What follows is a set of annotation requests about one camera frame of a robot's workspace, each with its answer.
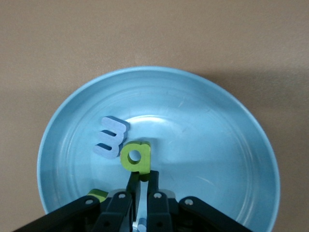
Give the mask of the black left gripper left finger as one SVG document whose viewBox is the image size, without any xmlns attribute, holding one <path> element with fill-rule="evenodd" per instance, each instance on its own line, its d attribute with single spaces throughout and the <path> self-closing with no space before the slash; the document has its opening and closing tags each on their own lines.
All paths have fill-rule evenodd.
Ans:
<svg viewBox="0 0 309 232">
<path fill-rule="evenodd" d="M 85 195 L 33 222 L 17 232 L 132 232 L 140 199 L 140 175 L 132 172 L 125 190 L 104 201 Z"/>
</svg>

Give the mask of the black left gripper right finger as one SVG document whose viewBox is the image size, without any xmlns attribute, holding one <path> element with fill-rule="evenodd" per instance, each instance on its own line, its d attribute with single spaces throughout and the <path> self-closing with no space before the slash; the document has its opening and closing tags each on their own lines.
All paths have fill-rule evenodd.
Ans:
<svg viewBox="0 0 309 232">
<path fill-rule="evenodd" d="M 147 188 L 148 232 L 249 232 L 201 199 L 188 196 L 177 201 L 159 189 L 159 172 L 150 171 Z"/>
</svg>

